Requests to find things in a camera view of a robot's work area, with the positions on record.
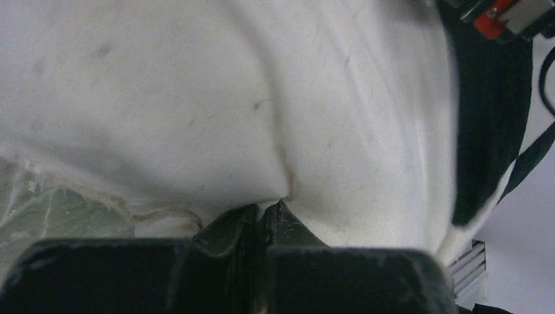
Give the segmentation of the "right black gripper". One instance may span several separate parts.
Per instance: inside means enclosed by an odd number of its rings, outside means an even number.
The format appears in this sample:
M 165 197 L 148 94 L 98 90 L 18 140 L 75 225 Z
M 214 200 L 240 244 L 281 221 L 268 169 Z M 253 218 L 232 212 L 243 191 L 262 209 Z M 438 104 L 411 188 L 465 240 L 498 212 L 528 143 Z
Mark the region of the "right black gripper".
M 553 0 L 445 0 L 456 18 L 490 41 L 554 38 Z

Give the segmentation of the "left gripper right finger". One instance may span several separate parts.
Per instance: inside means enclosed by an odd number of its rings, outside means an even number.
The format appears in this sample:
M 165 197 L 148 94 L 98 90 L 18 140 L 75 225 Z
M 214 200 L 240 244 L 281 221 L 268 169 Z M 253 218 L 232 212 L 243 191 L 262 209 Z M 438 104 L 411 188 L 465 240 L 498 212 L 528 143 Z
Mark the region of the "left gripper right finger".
M 268 313 L 457 313 L 452 281 L 415 249 L 330 247 L 279 202 L 264 214 Z

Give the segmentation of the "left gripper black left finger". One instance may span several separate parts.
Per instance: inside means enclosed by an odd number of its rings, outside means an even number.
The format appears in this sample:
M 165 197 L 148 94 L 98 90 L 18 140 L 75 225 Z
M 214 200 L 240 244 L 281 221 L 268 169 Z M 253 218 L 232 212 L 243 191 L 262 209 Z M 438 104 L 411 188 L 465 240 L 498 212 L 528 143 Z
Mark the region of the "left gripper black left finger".
M 1 286 L 2 313 L 248 313 L 257 208 L 190 238 L 46 239 Z

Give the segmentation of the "white pillow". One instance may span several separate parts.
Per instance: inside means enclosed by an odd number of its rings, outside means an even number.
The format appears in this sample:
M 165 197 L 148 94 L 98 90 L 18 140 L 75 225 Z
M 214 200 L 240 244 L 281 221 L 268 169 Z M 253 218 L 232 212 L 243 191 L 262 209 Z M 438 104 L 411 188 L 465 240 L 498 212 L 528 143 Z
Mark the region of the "white pillow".
M 2 1 L 1 154 L 157 234 L 283 200 L 327 245 L 435 253 L 450 54 L 430 1 Z

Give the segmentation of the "black white checkered pillowcase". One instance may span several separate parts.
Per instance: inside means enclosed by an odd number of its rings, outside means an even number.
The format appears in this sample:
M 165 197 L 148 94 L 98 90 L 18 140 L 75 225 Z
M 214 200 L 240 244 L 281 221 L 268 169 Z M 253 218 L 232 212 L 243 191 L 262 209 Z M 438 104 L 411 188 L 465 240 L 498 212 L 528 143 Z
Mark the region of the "black white checkered pillowcase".
M 459 73 L 456 200 L 437 253 L 449 264 L 554 144 L 554 52 L 537 53 L 543 39 L 489 41 L 445 1 L 439 12 Z

